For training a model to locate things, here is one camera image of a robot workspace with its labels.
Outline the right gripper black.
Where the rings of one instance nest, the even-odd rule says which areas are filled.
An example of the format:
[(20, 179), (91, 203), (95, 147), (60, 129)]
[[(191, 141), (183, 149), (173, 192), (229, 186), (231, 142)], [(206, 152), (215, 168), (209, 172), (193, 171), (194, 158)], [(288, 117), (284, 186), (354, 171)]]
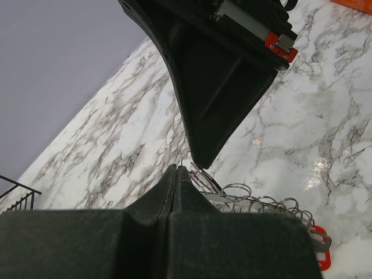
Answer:
[(121, 1), (170, 73), (191, 156), (209, 168), (298, 50), (297, 1)]

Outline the red key tag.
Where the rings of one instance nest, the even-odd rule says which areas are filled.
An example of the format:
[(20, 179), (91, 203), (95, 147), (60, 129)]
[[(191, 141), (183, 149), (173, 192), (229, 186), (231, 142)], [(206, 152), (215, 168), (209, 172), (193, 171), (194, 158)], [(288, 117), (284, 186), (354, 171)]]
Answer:
[(327, 234), (324, 228), (316, 224), (312, 224), (309, 235), (320, 270), (328, 270), (331, 267), (330, 248), (332, 238)]

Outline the metal disc with keyrings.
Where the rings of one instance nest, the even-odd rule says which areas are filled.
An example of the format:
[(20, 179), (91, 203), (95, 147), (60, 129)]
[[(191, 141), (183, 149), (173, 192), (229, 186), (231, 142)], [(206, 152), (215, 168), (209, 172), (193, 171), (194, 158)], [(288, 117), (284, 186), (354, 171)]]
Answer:
[(205, 169), (197, 166), (187, 151), (179, 166), (185, 166), (194, 187), (218, 210), (229, 213), (281, 213), (298, 218), (311, 231), (315, 225), (311, 212), (302, 210), (292, 197), (276, 200), (268, 195), (255, 196), (244, 183), (220, 185)]

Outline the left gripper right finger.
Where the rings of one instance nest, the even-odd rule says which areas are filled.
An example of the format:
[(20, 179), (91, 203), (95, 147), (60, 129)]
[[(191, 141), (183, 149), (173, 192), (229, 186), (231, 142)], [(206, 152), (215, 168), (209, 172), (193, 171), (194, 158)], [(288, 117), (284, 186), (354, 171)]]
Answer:
[(223, 213), (176, 174), (169, 216), (169, 278), (320, 278), (310, 237), (278, 213)]

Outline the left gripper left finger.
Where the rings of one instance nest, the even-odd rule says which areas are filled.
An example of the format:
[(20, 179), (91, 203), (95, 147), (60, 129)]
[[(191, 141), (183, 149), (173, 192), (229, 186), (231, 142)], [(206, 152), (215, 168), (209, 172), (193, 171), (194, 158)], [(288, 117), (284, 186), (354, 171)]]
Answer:
[(176, 166), (125, 209), (1, 215), (2, 278), (166, 278)]

